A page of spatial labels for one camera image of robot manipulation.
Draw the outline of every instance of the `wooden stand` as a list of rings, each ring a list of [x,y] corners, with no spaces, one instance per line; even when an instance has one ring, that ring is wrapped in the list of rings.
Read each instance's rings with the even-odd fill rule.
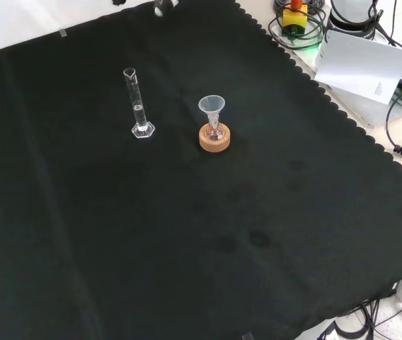
[[[209,124],[204,125],[201,127],[200,130],[200,145],[201,147],[208,151],[208,152],[222,152],[224,151],[228,146],[231,141],[231,132],[229,131],[229,128],[225,125],[222,124],[224,128],[224,136],[221,140],[209,140],[207,137],[205,137],[204,131],[206,130],[207,126]]]

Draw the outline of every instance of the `glass graduated cylinder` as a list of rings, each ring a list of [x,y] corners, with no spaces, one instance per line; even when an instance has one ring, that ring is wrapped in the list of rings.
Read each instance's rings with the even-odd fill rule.
[[[136,121],[132,133],[137,138],[151,137],[152,133],[155,131],[155,127],[146,119],[142,95],[139,91],[137,72],[133,68],[127,68],[124,70],[124,77]]]

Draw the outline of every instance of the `black tablecloth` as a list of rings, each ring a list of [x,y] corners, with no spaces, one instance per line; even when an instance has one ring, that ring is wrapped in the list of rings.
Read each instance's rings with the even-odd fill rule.
[[[233,1],[67,32],[0,51],[1,340],[293,340],[402,278],[401,167]]]

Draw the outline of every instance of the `paper sheet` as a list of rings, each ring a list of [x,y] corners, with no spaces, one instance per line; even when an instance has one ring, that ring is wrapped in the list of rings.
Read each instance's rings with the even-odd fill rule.
[[[402,75],[402,49],[329,30],[315,80],[388,104]]]

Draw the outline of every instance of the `yellow device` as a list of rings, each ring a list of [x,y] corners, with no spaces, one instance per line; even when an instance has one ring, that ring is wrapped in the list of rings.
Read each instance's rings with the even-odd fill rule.
[[[308,23],[308,5],[301,5],[299,11],[303,12],[293,12],[288,8],[283,11],[283,23],[282,26],[285,30],[289,31],[291,34],[304,34],[306,29],[306,24]]]

